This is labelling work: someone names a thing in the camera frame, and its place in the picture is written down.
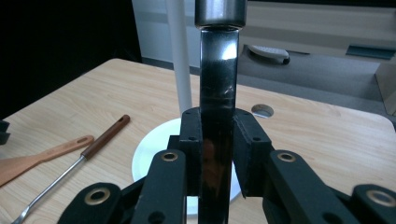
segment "metal cylinder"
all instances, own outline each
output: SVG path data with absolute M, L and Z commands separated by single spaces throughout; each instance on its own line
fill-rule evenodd
M 242 28 L 247 19 L 247 0 L 196 0 L 195 26 Z

